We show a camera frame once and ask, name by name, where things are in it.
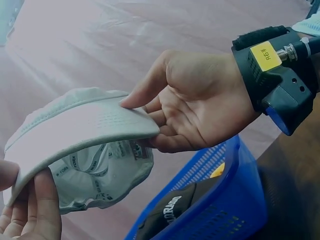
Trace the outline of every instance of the wrist-mounted camera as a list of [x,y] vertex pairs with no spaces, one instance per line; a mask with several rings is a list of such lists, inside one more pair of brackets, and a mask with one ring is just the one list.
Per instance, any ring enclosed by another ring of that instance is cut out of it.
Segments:
[[278,26],[232,43],[253,109],[292,135],[313,110],[319,86],[310,56],[320,52],[320,37],[300,38],[290,27]]

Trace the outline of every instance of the black cap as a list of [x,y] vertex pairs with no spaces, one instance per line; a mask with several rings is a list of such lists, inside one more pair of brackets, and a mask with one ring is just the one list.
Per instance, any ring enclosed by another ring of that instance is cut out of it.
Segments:
[[218,179],[218,176],[208,178],[191,183],[183,189],[169,192],[157,203],[139,226],[136,240],[153,238],[208,192]]

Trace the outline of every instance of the pink cloth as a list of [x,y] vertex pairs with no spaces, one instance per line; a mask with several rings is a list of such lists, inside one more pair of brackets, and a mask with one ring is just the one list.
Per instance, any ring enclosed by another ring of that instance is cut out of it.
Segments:
[[[239,34],[291,26],[305,0],[26,0],[0,49],[0,157],[27,114],[72,88],[130,91],[166,49],[230,52]],[[278,136],[265,116],[241,136],[258,157]],[[123,201],[70,213],[63,240],[122,240],[146,204],[194,152],[155,151],[150,177]]]

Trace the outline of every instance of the right hand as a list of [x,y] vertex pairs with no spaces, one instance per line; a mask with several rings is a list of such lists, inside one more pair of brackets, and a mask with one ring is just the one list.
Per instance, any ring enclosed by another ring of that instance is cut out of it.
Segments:
[[160,127],[148,144],[166,153],[215,146],[260,114],[232,54],[174,50],[158,57],[121,106],[144,107]]

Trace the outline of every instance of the hand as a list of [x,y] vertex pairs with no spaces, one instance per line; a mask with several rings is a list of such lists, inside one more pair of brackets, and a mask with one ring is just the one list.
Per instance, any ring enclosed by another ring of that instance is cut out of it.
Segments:
[[167,153],[215,146],[259,116],[232,54],[165,51],[121,106],[144,106],[160,127],[148,143]]
[[[0,161],[0,189],[13,185],[18,165]],[[60,240],[59,199],[49,169],[38,173],[23,189],[12,207],[0,216],[0,240]]]

